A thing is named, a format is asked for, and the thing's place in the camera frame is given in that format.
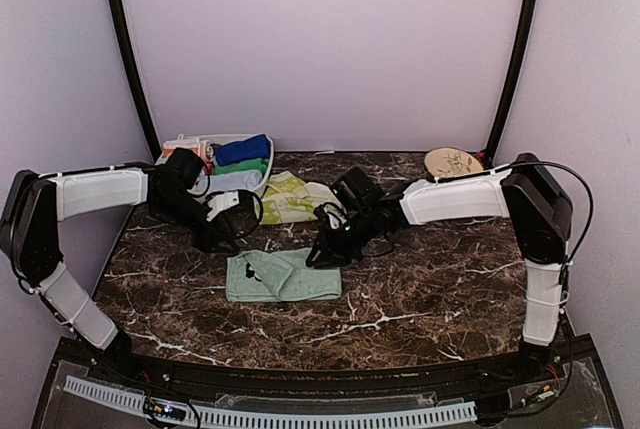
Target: folded clothes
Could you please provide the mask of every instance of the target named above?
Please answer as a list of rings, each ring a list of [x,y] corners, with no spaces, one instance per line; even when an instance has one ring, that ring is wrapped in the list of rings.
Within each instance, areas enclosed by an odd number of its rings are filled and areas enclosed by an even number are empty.
[[[231,174],[232,172],[240,171],[260,171],[262,174],[267,172],[269,168],[268,159],[249,159],[248,161],[236,162],[228,166],[216,166],[213,168],[213,175],[218,176],[221,174]]]
[[[271,144],[264,134],[253,136],[246,141],[225,144],[215,152],[218,166],[228,166],[248,159],[269,159],[270,156]]]
[[[246,189],[250,191],[255,189],[262,182],[263,174],[260,171],[241,171],[233,172],[231,174],[221,174],[219,176],[209,177],[209,190],[210,192],[225,192],[225,191],[237,191],[238,189]],[[207,189],[207,178],[203,177],[198,182],[197,191],[201,192]]]
[[[264,213],[260,224],[283,224],[315,221],[313,210],[320,204],[332,202],[342,205],[327,186],[305,183],[289,171],[271,176],[262,197]]]
[[[342,295],[340,269],[314,269],[311,249],[268,254],[247,251],[227,259],[227,299],[233,302],[326,301]]]

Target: light blue cloth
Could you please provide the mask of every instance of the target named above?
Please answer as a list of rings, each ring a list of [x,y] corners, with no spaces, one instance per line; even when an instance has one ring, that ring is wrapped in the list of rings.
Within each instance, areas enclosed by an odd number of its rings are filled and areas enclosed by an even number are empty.
[[[326,301],[342,295],[340,269],[314,269],[311,249],[268,254],[246,251],[227,259],[227,299],[232,302]]]
[[[220,174],[219,176],[208,176],[210,182],[209,192],[237,191],[255,189],[262,182],[262,173],[258,170],[231,172]],[[197,191],[201,192],[207,188],[207,177],[201,177],[198,182]]]

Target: black base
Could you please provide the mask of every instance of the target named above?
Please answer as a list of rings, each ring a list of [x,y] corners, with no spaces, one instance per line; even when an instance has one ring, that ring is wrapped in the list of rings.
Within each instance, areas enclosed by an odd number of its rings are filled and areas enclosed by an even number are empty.
[[[536,346],[520,341],[513,371],[519,381],[530,381],[544,372],[551,362],[552,350],[548,346]]]
[[[574,338],[572,352],[575,360],[586,357],[593,360],[614,426],[622,427],[620,413],[591,337],[585,335]],[[567,343],[558,343],[554,353],[560,356],[560,363],[568,362]],[[489,368],[496,370],[513,367],[517,357],[518,354],[504,354],[474,361],[404,369],[314,372],[205,366],[139,355],[134,355],[133,360],[155,385],[200,400],[213,401],[220,394],[342,399],[435,392],[440,401],[455,398],[473,400],[479,412],[495,413],[508,409],[507,390],[520,382],[494,377],[493,371],[488,373]],[[89,368],[89,377],[145,389],[143,380],[139,385],[129,383],[113,370],[101,364],[92,364],[92,359],[95,363],[95,354],[82,342],[61,339],[42,389],[32,428],[40,427],[59,361],[64,360]]]
[[[119,330],[115,339],[103,354],[96,354],[96,360],[109,364],[116,372],[131,379],[135,379],[142,367],[132,352],[133,342],[123,330]]]

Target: light green cloth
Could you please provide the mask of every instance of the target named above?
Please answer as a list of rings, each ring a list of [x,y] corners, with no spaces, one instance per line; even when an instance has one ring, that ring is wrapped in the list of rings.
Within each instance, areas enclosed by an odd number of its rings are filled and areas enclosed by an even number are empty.
[[[258,170],[264,174],[269,168],[268,159],[249,159],[248,161],[229,164],[228,166],[216,166],[213,168],[213,175],[230,174],[232,172]]]
[[[320,204],[333,202],[342,207],[331,189],[316,182],[305,183],[289,171],[271,176],[262,196],[264,214],[260,224],[286,224],[315,221],[313,210]]]
[[[246,251],[227,259],[227,299],[232,302],[326,301],[342,295],[340,269],[314,269],[311,249],[268,254]]]

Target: marble table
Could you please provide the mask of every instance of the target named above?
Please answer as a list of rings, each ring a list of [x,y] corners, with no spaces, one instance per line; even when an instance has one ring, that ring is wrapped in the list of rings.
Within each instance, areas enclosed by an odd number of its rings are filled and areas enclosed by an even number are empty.
[[[277,154],[273,173],[331,184],[354,165],[383,186],[423,177],[423,154]],[[243,249],[310,247],[316,223],[262,226]],[[283,370],[383,369],[517,350],[525,270],[510,222],[435,222],[395,234],[395,252],[342,270],[335,301],[231,303],[226,256],[135,209],[95,299],[137,353]]]

